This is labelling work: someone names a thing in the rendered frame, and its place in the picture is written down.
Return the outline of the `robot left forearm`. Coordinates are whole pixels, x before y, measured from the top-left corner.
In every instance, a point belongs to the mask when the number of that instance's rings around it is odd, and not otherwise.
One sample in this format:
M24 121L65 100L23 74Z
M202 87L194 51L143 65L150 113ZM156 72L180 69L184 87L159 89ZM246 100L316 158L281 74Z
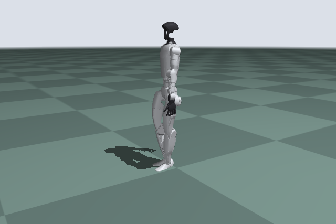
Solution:
M167 92L170 95L170 100L175 100L175 84L177 82L176 71L172 70L170 76L171 78L168 80L169 86Z

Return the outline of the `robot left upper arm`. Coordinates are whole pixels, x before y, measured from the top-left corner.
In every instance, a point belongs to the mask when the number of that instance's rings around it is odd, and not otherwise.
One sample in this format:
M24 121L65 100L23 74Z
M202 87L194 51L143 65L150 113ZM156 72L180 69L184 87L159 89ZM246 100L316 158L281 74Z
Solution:
M178 68L178 64L179 64L178 60L179 60L180 53L181 53L181 50L180 50L179 47L171 46L171 49L170 49L170 55L171 55L170 65L171 65L171 70L168 70L166 72L166 75L167 75L168 78L171 78L170 72L172 70L175 70L176 74L177 74L177 68Z

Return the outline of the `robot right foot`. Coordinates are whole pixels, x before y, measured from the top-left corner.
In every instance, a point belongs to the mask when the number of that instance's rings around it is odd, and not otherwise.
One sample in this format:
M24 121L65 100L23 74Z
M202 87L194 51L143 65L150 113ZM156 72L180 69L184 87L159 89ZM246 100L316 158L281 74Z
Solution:
M171 162L174 164L174 161L171 159ZM164 163L164 159L162 159L161 161L152 164L153 166L161 166Z

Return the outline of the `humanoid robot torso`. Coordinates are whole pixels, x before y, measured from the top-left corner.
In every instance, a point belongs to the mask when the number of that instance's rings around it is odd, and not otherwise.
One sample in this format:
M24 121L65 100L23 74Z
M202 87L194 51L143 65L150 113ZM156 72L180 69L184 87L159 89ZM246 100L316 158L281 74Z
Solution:
M167 42L166 42L167 44ZM171 70L171 65L170 65L170 61L171 61L171 55L170 55L170 49L171 49L171 46L176 46L176 47L179 47L179 45L177 44L173 44L173 42L169 42L169 44L164 44L162 47L161 47L161 51L160 51L160 65L161 65L161 76L162 78L167 78L167 80L163 80L164 81L164 86L161 87L161 93L162 93L162 97L166 100L167 97L168 97L168 86L169 86L169 83L168 83L168 80L170 78L167 77L166 75L166 72L168 70ZM180 47L179 47L180 48ZM179 56L179 61L180 63L180 56ZM178 63L178 68L177 68L177 75L178 75L178 72L179 72L179 63ZM175 87L175 93L177 94L177 87Z

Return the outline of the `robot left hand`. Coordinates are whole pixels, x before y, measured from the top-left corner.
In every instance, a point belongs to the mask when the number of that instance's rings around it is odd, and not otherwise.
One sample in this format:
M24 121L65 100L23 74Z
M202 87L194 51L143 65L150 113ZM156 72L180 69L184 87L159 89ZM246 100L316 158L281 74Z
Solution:
M170 95L168 95L168 101L169 103L167 104L167 107L163 112L165 112L168 109L166 116L168 115L171 116L173 114L176 114L176 104L174 103L175 100L170 100Z

